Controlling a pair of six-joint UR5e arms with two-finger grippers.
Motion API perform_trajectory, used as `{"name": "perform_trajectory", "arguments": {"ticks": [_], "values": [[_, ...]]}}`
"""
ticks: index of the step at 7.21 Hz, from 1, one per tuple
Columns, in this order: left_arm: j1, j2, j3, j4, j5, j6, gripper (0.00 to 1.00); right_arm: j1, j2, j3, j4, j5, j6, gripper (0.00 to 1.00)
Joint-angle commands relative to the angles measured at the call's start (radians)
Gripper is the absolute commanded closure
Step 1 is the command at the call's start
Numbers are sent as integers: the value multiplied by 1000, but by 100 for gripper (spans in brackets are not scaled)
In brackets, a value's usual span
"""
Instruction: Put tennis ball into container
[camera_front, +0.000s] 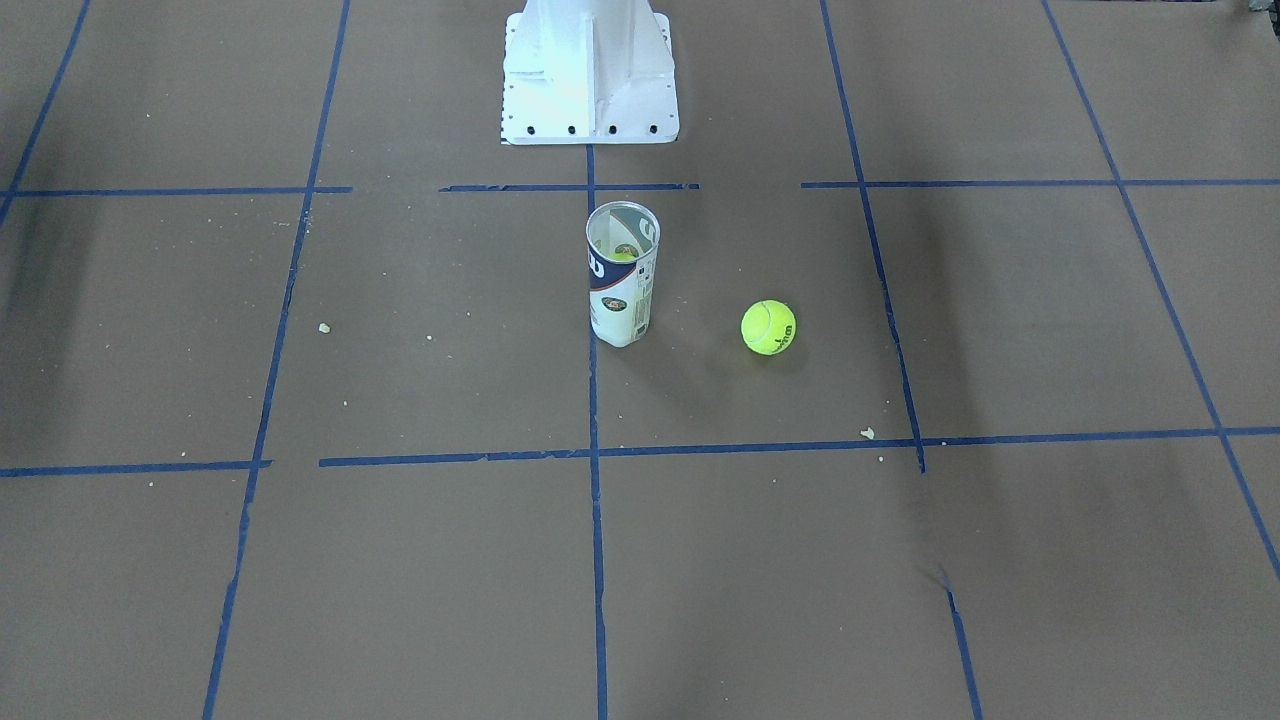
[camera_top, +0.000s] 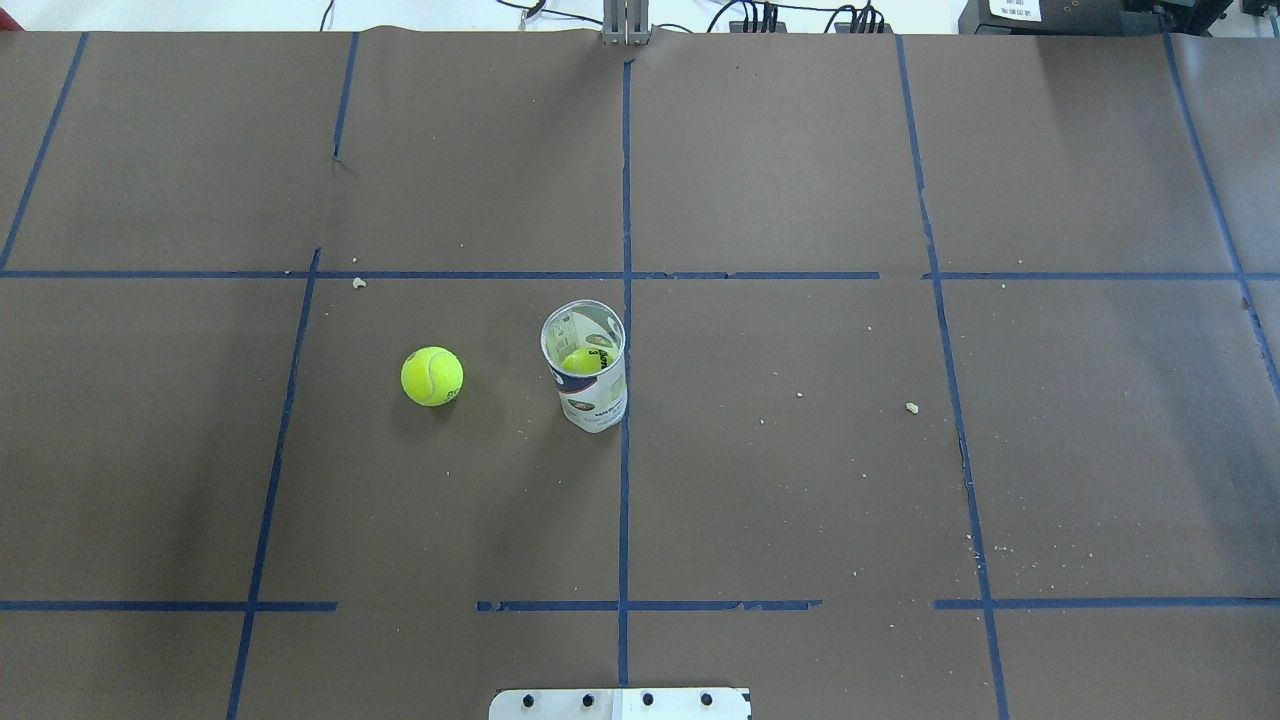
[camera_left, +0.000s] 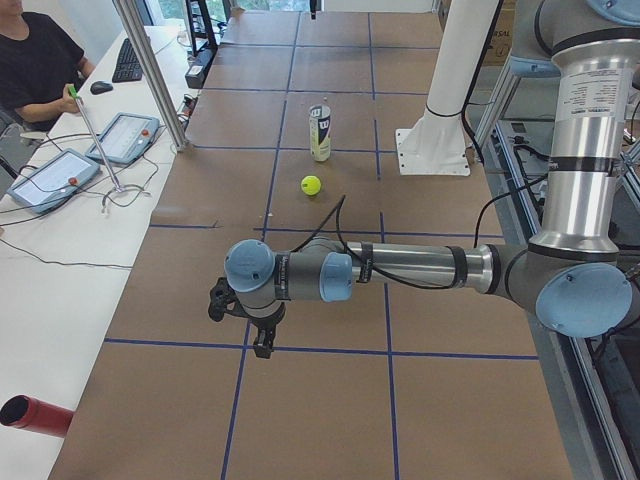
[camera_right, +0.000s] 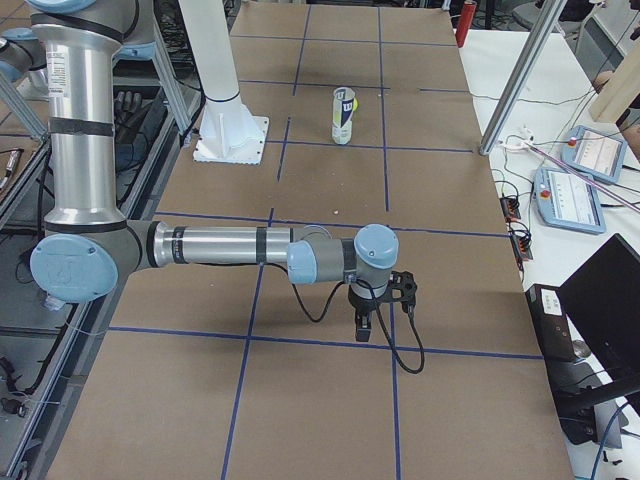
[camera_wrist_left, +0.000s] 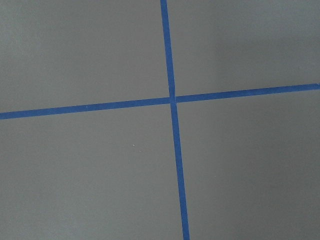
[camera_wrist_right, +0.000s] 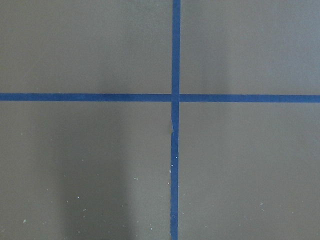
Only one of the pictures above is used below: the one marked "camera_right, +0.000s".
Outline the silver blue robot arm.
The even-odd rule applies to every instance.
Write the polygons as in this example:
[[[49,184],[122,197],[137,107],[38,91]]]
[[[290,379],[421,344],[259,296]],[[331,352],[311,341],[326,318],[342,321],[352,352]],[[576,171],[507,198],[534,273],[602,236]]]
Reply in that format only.
[[[169,264],[274,265],[294,285],[347,285],[355,337],[368,340],[395,302],[399,241],[371,224],[351,239],[324,228],[171,227],[135,221],[116,204],[113,65],[156,50],[149,1],[34,1],[32,28],[46,52],[55,204],[30,257],[36,283],[67,303],[110,293],[134,272]]]

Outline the second grey robot arm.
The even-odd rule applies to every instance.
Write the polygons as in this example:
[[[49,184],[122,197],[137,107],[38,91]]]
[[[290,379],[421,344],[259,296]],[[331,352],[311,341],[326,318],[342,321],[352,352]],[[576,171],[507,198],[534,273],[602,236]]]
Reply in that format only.
[[[1,33],[1,73],[10,83],[27,75],[39,94],[48,95],[46,50],[30,28]]]

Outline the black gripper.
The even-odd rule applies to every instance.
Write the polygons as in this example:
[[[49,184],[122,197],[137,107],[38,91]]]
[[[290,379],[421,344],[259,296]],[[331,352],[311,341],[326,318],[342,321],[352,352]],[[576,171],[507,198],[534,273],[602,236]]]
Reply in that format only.
[[[367,286],[351,284],[349,286],[348,300],[355,309],[355,340],[369,341],[371,335],[371,313],[377,306],[387,300],[388,286],[374,287],[370,290]]]

